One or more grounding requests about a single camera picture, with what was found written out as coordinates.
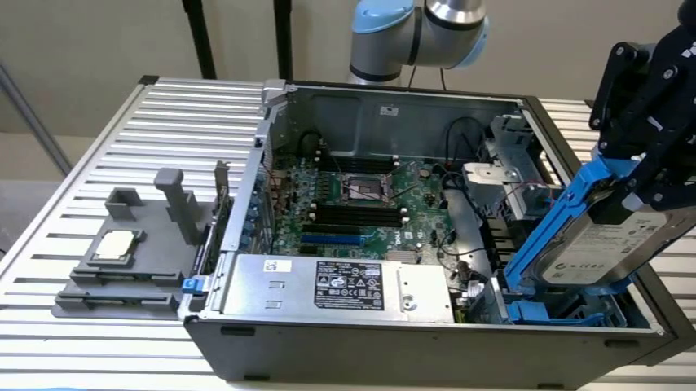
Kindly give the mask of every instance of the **motherboard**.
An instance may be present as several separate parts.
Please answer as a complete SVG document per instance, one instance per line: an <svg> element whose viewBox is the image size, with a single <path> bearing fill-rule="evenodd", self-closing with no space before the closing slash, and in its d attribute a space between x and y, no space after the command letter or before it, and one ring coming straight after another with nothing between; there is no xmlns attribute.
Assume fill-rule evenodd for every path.
<svg viewBox="0 0 696 391"><path fill-rule="evenodd" d="M453 227L439 164L281 156L273 170L273 253L445 265Z"/></svg>

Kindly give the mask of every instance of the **circuit board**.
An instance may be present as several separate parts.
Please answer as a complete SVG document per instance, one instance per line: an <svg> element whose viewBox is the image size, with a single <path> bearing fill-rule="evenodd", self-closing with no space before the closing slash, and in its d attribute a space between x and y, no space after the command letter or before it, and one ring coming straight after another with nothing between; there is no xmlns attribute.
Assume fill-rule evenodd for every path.
<svg viewBox="0 0 696 391"><path fill-rule="evenodd" d="M439 254L439 243L452 231L452 223L441 202L440 175L433 174L432 164L401 160L386 174L348 173L340 169L322 170L314 161L286 156L277 160L273 172L277 177L274 254L394 259L453 266L453 257ZM317 222L317 204L374 208L364 208L366 214L378 209L398 210L401 224L352 226L352 233L358 234L353 236L360 236L353 245L308 243L304 239L308 227Z"/></svg>

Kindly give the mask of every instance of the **beige wall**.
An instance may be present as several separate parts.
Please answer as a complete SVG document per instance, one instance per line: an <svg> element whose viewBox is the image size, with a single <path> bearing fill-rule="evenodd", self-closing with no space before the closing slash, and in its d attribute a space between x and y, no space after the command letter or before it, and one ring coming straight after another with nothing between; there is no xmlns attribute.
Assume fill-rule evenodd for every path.
<svg viewBox="0 0 696 391"><path fill-rule="evenodd" d="M296 78L344 81L357 0L296 0ZM608 50L676 26L682 0L488 0L489 47L455 90L591 99ZM219 77L277 76L272 0L205 0ZM179 0L0 0L0 59L50 130L95 136L143 74L198 77ZM415 86L440 88L435 69ZM24 124L0 99L0 132Z"/></svg>

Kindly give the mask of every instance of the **sticker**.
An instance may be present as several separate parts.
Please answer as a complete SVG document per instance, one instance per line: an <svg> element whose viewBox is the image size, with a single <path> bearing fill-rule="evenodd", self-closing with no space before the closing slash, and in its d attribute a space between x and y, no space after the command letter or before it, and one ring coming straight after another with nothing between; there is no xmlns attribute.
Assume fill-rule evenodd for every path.
<svg viewBox="0 0 696 391"><path fill-rule="evenodd" d="M590 226L544 270L544 279L560 284L596 283L666 223L662 213L634 213L620 226Z"/></svg>
<svg viewBox="0 0 696 391"><path fill-rule="evenodd" d="M384 311L382 265L318 261L314 304L329 310Z"/></svg>
<svg viewBox="0 0 696 391"><path fill-rule="evenodd" d="M381 106L380 115L381 116L398 116L400 108L396 108L394 106Z"/></svg>
<svg viewBox="0 0 696 391"><path fill-rule="evenodd" d="M264 271L276 273L290 273L293 269L293 261L290 259L266 259L264 262Z"/></svg>

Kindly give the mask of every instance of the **slatted metal surface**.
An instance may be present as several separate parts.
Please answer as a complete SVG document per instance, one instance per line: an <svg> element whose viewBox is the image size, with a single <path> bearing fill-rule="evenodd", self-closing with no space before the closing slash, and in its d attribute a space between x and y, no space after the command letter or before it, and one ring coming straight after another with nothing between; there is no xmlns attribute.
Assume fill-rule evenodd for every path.
<svg viewBox="0 0 696 391"><path fill-rule="evenodd" d="M54 295L90 246L115 186L145 199L162 166L185 170L185 187L214 199L213 167L232 162L232 192L245 166L245 147L261 120L262 84L161 81L138 87L26 234L0 263L0 389L253 389L213 374L189 335L173 321L56 319ZM598 134L583 102L544 100L582 160ZM687 315L696 322L696 237L682 239L652 262ZM264 389L328 389L266 384ZM656 367L624 367L586 391L696 389L696 351Z"/></svg>

